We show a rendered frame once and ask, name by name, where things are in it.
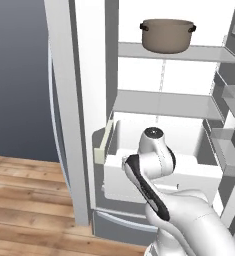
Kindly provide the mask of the cream drawer side strip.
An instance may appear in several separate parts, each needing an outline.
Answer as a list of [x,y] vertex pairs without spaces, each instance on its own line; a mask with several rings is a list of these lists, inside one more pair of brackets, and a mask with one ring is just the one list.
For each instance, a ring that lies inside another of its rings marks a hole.
[[104,164],[105,158],[108,150],[108,142],[111,138],[111,131],[113,129],[114,121],[109,119],[105,127],[105,132],[98,148],[94,149],[94,162],[96,164]]

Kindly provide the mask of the grey glass fridge shelf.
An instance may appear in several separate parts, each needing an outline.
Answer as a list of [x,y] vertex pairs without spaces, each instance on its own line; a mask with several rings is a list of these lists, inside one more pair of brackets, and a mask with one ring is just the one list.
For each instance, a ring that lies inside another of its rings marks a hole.
[[116,112],[222,120],[210,96],[119,90]]
[[141,43],[118,43],[118,56],[127,58],[167,59],[235,64],[235,54],[226,47],[191,45],[176,54],[160,54],[146,50]]

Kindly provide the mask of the white fridge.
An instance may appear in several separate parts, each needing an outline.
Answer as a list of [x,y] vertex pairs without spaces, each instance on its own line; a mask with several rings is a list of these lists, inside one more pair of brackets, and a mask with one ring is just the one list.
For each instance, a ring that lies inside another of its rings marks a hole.
[[[141,43],[140,24],[148,19],[178,19],[196,26],[190,45],[225,47],[235,0],[74,0],[79,51],[80,80],[86,145],[86,177],[91,209],[145,218],[142,203],[108,199],[104,195],[104,164],[94,162],[94,149],[101,144],[109,119],[114,121],[106,158],[117,152],[116,124],[122,119],[159,118],[113,110],[119,90],[205,95],[213,99],[214,77],[221,63],[118,56],[118,43]],[[221,168],[209,124],[200,119],[205,135]],[[221,217],[219,187],[211,202]]]

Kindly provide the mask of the white fridge drawer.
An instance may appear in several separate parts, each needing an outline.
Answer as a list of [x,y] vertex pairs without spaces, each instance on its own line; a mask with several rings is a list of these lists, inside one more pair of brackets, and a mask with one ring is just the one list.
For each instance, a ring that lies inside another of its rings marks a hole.
[[105,197],[134,203],[144,201],[122,170],[122,158],[137,152],[140,136],[148,127],[163,130],[166,144],[177,160],[172,175],[154,181],[157,188],[164,193],[198,189],[212,202],[222,178],[222,170],[215,161],[202,121],[167,116],[147,120],[127,118],[117,122],[117,152],[110,153],[104,164]]

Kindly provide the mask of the grey freezer drawer front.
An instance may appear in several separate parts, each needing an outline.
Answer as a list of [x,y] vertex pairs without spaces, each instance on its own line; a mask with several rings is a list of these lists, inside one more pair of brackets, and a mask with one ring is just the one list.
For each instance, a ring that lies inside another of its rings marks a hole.
[[[157,231],[155,233],[151,233],[127,228],[99,217],[96,211],[97,210],[93,212],[92,217],[93,234],[96,237],[142,246],[148,246],[156,238]],[[145,218],[138,218],[134,216],[114,214],[109,212],[105,213],[124,220],[150,225]]]

